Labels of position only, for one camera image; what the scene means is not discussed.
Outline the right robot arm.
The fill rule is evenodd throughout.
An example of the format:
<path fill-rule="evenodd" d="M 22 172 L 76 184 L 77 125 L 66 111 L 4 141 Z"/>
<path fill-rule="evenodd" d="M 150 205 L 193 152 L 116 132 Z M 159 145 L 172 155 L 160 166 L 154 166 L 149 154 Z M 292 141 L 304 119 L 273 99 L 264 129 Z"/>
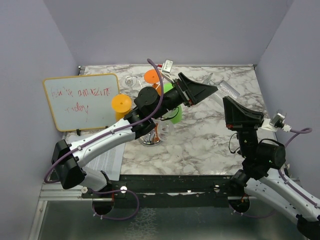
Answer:
<path fill-rule="evenodd" d="M 267 203 L 290 219 L 309 240 L 320 238 L 320 200 L 303 189 L 284 172 L 286 146 L 273 139 L 258 140 L 258 129 L 291 132 L 285 115 L 277 112 L 265 118 L 263 112 L 250 110 L 229 96 L 222 99 L 226 127 L 235 131 L 244 158 L 242 169 L 230 180 L 230 191 L 243 193 Z"/>

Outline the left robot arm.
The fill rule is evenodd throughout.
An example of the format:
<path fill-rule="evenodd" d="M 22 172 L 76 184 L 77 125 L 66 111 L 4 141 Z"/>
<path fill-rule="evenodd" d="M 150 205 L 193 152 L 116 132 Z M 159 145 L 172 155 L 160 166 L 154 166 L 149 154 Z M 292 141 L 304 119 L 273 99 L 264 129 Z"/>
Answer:
<path fill-rule="evenodd" d="M 88 168 L 90 161 L 118 145 L 148 134 L 156 127 L 155 119 L 181 104 L 194 106 L 217 90 L 213 85 L 192 81 L 183 73 L 178 74 L 172 89 L 167 92 L 159 94 L 151 86 L 144 87 L 134 100 L 135 108 L 110 127 L 80 141 L 58 141 L 51 159 L 51 170 L 55 171 L 57 181 L 65 190 L 83 186 L 101 198 L 106 197 L 111 190 L 111 181 L 102 170 Z"/>

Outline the clear wine glass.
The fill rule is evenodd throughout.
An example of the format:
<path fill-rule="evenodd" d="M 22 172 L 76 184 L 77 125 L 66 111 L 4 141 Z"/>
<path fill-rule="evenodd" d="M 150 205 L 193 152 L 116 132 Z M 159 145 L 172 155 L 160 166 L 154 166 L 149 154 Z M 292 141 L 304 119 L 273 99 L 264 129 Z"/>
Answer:
<path fill-rule="evenodd" d="M 127 95 L 132 98 L 137 97 L 143 88 L 140 79 L 135 75 L 126 75 L 124 77 L 124 84 L 127 87 Z"/>
<path fill-rule="evenodd" d="M 166 141 L 174 130 L 174 124 L 172 123 L 173 113 L 167 113 L 164 116 L 158 118 L 157 122 L 157 135 L 161 141 Z"/>

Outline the orange wine glass front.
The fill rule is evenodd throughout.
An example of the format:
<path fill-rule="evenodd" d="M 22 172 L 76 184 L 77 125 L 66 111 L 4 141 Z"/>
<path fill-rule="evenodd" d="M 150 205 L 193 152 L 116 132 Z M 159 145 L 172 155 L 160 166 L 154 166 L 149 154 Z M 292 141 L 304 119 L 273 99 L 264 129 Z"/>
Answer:
<path fill-rule="evenodd" d="M 128 95 L 117 94 L 112 98 L 111 107 L 115 111 L 115 120 L 119 121 L 132 110 L 132 100 Z"/>

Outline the green wine glass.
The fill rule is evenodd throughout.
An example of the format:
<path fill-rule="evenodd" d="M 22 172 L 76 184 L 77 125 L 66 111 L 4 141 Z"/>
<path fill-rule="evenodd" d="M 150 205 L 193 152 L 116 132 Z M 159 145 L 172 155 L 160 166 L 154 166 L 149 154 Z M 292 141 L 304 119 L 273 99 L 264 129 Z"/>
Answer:
<path fill-rule="evenodd" d="M 171 83 L 164 84 L 163 90 L 164 93 L 168 92 L 173 88 Z M 169 119 L 172 124 L 177 124 L 182 120 L 182 105 L 179 105 L 178 107 L 174 108 L 173 110 L 170 110 L 165 115 L 162 116 L 163 119 Z"/>

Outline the orange wine glass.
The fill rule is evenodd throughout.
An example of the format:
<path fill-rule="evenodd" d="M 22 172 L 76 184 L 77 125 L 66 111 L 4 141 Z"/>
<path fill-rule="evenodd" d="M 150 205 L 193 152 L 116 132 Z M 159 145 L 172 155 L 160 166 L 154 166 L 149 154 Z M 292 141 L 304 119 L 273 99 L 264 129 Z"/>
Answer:
<path fill-rule="evenodd" d="M 117 94 L 112 98 L 111 107 L 115 111 L 115 120 L 119 121 L 132 110 L 132 100 L 128 95 Z"/>
<path fill-rule="evenodd" d="M 155 69 L 148 70 L 144 74 L 144 81 L 148 84 L 151 84 L 151 86 L 157 91 L 159 96 L 162 94 L 160 78 Z"/>

